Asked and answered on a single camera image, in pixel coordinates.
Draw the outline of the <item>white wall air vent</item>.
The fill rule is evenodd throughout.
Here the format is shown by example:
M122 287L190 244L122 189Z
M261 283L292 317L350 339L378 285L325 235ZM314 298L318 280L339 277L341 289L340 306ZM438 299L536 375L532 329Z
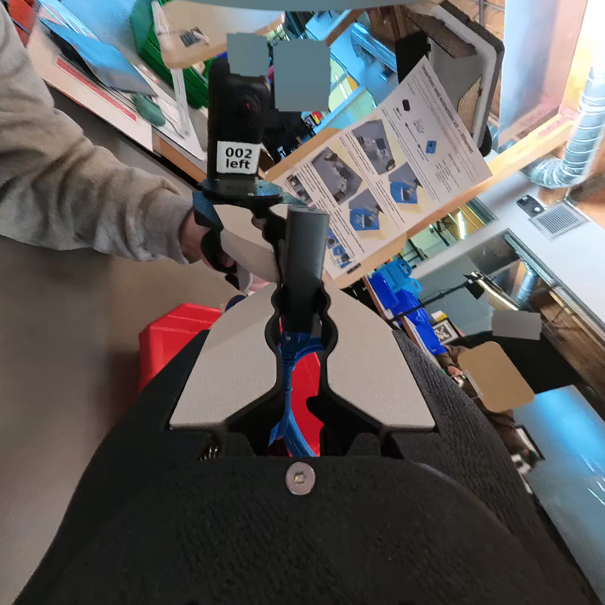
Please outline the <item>white wall air vent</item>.
M565 201L549 206L529 220L532 227L549 241L553 241L587 222L589 219L582 212Z

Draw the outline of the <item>brown-edged work desk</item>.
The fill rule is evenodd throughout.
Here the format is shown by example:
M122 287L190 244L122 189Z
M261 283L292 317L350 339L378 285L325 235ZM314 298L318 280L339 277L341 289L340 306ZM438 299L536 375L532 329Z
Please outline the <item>brown-edged work desk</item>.
M363 276L361 278L361 281L362 281L363 285L366 287L368 294L369 294L370 298L372 299L373 304L376 307L380 316L390 325L390 327L393 327L393 328L399 329L399 330L403 330L406 333L407 337L411 340L411 342L413 342L417 347L419 347L420 350L422 352L424 352L427 355L427 357L435 363L435 365L438 366L439 364L437 363L437 360L430 353L430 351L428 350L428 348L422 341L414 324L411 323L410 321L408 321L406 318L404 318L404 323L401 324L398 320L391 317L391 315L389 315L389 312L387 312L387 310L382 306L382 303L380 302L375 291L373 290L372 285L370 284L368 278L366 276Z

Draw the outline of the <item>black light stand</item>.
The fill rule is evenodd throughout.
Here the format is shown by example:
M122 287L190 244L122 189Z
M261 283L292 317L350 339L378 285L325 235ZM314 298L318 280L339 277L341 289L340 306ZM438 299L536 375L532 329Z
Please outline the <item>black light stand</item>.
M482 272L471 272L464 277L465 281L462 284L445 291L439 291L438 294L420 301L411 309L395 314L392 320L389 320L389 322L403 320L408 315L420 310L421 308L426 308L426 306L440 301L457 291L461 291L462 289L468 291L476 300L480 299L484 294L488 295L489 300L491 300L489 304L495 310L519 310L519 306L512 300L512 298L486 274Z

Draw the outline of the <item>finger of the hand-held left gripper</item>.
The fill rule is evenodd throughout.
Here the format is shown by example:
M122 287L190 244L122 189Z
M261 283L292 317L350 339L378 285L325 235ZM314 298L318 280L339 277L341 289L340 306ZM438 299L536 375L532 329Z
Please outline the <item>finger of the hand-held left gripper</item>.
M253 276L268 283L279 281L274 248L256 226L226 226L220 243L223 251Z

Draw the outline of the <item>black wall panel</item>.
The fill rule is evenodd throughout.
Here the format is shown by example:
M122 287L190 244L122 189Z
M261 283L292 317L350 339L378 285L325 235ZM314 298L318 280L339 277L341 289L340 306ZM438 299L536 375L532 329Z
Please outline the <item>black wall panel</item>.
M583 382L571 364L544 335L540 339L497 337L492 331L460 337L449 347L473 349L487 342L499 344L535 394Z

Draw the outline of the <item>silver ribbed air duct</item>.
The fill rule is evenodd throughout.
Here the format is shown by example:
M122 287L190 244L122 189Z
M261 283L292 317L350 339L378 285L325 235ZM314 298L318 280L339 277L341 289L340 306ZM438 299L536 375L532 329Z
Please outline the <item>silver ribbed air duct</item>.
M544 159L526 167L532 184L547 189L570 189L583 183L604 138L604 63L591 68L579 116L562 158Z

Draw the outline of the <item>black ethernet adapter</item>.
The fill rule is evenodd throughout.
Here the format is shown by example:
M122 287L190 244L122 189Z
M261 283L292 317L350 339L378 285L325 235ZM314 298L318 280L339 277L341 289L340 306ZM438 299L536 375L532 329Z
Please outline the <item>black ethernet adapter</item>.
M288 210L281 282L281 323L286 332L313 330L329 222L329 215L315 208L291 206Z

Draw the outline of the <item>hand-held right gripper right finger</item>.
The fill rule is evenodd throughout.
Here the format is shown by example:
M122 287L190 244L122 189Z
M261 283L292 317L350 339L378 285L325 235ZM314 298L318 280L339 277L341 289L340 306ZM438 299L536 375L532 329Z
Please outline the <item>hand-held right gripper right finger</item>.
M334 285L324 284L318 301L324 352L307 408L322 423L320 455L345 455L359 435L373 435L381 448L391 435L434 433L395 331Z

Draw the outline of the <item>red storage bin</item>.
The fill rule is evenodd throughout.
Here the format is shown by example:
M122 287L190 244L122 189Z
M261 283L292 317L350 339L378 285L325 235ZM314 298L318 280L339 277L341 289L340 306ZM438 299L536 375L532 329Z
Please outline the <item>red storage bin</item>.
M182 304L151 322L139 334L139 388L147 384L193 337L208 330L220 317L217 308ZM293 371L291 409L307 445L320 455L323 426L307 408L307 399L318 394L320 360L310 352L299 360Z

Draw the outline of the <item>person's left forearm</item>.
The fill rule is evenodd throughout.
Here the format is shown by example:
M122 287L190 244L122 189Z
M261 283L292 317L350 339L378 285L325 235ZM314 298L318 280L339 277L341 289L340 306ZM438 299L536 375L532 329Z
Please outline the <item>person's left forearm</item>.
M1 235L187 264L179 230L192 209L169 180L120 162L55 107L2 7Z

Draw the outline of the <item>green storage bin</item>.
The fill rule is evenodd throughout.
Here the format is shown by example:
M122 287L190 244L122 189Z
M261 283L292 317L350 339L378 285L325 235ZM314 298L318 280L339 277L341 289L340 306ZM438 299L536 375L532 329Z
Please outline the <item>green storage bin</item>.
M155 34L151 1L135 2L130 14L130 24L140 59L171 89L174 89L170 70L163 62L160 45ZM205 75L200 74L195 68L189 67L184 69L183 76L189 105L197 110L207 108L208 81Z

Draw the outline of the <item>printed instruction sheet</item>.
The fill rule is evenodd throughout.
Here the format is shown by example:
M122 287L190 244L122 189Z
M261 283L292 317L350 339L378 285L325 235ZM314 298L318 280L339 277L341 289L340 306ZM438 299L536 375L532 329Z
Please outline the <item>printed instruction sheet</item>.
M373 112L318 143L275 183L329 214L337 281L491 172L427 58Z

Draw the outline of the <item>person's left hand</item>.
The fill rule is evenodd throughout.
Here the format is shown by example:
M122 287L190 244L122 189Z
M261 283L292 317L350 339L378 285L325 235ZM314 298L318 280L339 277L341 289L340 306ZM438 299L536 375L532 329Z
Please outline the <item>person's left hand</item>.
M202 242L208 232L207 227L196 222L194 212L190 210L179 230L180 247L185 259L190 263L202 261L208 268L214 268L216 271L236 267L236 261L221 249L216 252L216 267L208 261L202 251Z

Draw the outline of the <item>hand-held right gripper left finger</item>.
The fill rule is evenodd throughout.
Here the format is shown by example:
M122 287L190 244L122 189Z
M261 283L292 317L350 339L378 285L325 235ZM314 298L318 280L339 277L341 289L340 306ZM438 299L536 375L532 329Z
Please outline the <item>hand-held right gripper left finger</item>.
M221 441L241 433L256 455L267 453L284 414L277 290L276 284L265 286L212 325L170 418L171 429L200 429Z

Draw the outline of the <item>small blue bin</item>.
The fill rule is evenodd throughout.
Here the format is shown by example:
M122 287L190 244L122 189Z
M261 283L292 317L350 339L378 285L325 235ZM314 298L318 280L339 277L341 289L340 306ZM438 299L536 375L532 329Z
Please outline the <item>small blue bin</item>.
M440 343L429 315L420 306L420 282L412 277L412 267L402 258L395 258L377 268L368 278L369 284L395 321L403 324L405 317L413 324L420 340L434 355L447 353Z

